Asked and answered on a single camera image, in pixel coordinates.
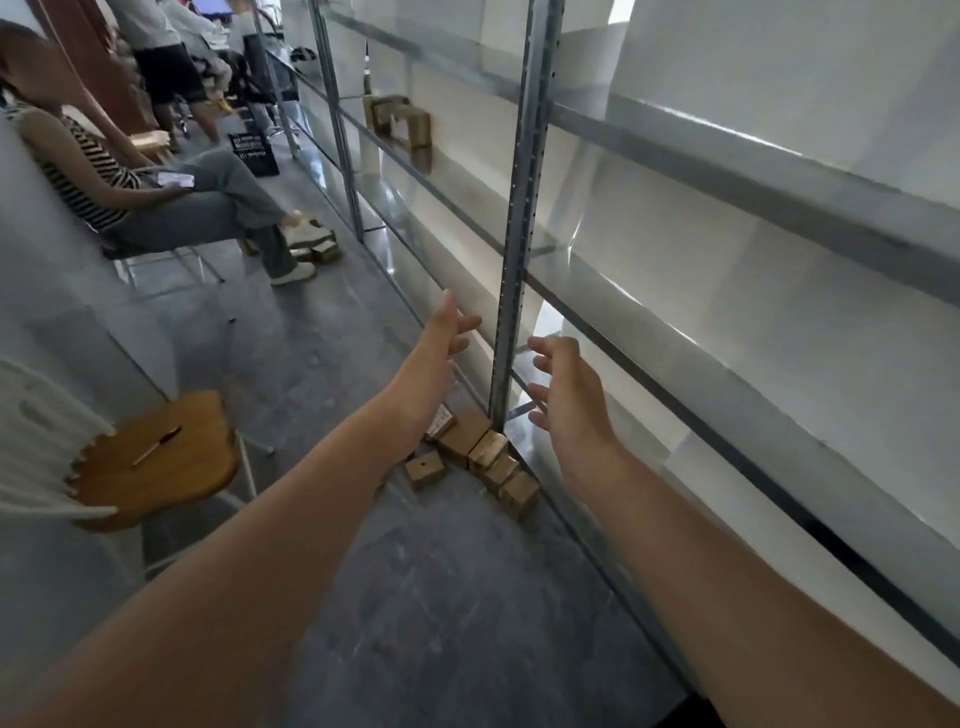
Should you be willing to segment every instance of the brown pillar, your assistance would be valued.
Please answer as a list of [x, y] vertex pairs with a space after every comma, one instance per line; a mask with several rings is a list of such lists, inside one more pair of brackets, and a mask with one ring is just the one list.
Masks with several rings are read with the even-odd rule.
[[27, 0], [47, 36], [60, 44], [93, 98], [126, 133], [151, 129], [123, 69], [108, 52], [109, 27], [94, 0]]

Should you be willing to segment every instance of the perforated metal post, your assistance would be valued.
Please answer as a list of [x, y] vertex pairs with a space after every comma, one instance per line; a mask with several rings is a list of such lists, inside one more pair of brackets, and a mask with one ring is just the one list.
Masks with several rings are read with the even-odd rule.
[[490, 417], [502, 430], [510, 397], [510, 371], [516, 353], [516, 334], [523, 306], [523, 274], [530, 250], [530, 233], [537, 213], [543, 146], [550, 111], [553, 63], [560, 44], [564, 0], [530, 0], [527, 36], [523, 49], [523, 75], [516, 113], [514, 169], [507, 210], [507, 237], [500, 280], [500, 302], [493, 342], [493, 378]]
[[362, 243], [363, 217], [360, 214], [360, 200], [357, 198], [356, 186], [353, 184], [353, 160], [347, 143], [347, 131], [344, 129], [344, 117], [340, 111], [340, 89], [337, 86], [337, 71], [330, 51], [330, 36], [326, 31], [326, 18], [317, 9], [317, 0], [307, 0], [307, 6], [310, 10], [310, 19], [313, 21], [313, 35], [317, 40], [317, 58], [320, 61], [321, 73], [324, 75], [326, 103], [330, 108], [330, 123], [333, 125], [333, 138], [337, 143], [337, 155], [340, 157], [340, 170], [344, 175], [344, 190], [347, 193], [350, 220], [357, 240]]
[[276, 113], [280, 116], [280, 126], [283, 127], [283, 135], [287, 137], [287, 144], [290, 146], [290, 154], [295, 157], [300, 146], [294, 138], [294, 133], [290, 128], [290, 120], [287, 118], [287, 112], [283, 110], [283, 96], [280, 94], [280, 84], [276, 82], [276, 70], [274, 62], [267, 53], [268, 42], [279, 42], [276, 38], [267, 38], [263, 32], [263, 23], [260, 20], [259, 4], [254, 3], [253, 25], [256, 27], [256, 34], [260, 37], [260, 47], [263, 49], [263, 62], [267, 65], [267, 74], [270, 76], [270, 93], [276, 100]]

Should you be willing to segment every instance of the smartphone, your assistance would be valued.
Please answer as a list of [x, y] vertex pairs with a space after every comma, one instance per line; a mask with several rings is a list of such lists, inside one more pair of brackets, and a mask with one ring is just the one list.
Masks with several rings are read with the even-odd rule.
[[156, 183], [161, 187], [186, 187], [193, 189], [193, 175], [182, 175], [180, 172], [160, 172], [156, 175]]

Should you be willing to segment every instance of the black shorts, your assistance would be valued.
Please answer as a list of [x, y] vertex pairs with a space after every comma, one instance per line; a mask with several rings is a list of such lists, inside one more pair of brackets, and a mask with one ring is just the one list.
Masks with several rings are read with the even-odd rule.
[[133, 57], [154, 104], [170, 104], [177, 96], [188, 104], [206, 101], [204, 81], [182, 43], [133, 51]]

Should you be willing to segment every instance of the striped tank top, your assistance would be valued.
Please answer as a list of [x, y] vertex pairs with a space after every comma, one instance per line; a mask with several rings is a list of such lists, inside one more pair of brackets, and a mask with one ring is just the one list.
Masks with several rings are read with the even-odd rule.
[[[7, 118], [14, 124], [17, 119], [36, 107], [22, 101], [15, 101], [6, 109]], [[97, 173], [103, 178], [104, 182], [111, 187], [122, 187], [124, 189], [139, 189], [140, 179], [123, 164], [114, 159], [110, 153], [104, 149], [99, 141], [91, 136], [80, 124], [68, 116], [61, 116], [60, 121], [63, 126], [73, 135], [80, 145], [84, 155], [89, 159], [90, 164], [97, 170]], [[103, 232], [116, 225], [130, 214], [125, 209], [110, 209], [94, 203], [88, 198], [79, 187], [68, 180], [57, 167], [49, 161], [38, 159], [37, 163], [43, 174], [50, 181], [50, 184], [57, 190], [57, 194], [67, 204], [70, 210], [81, 220], [87, 223], [97, 232]]]

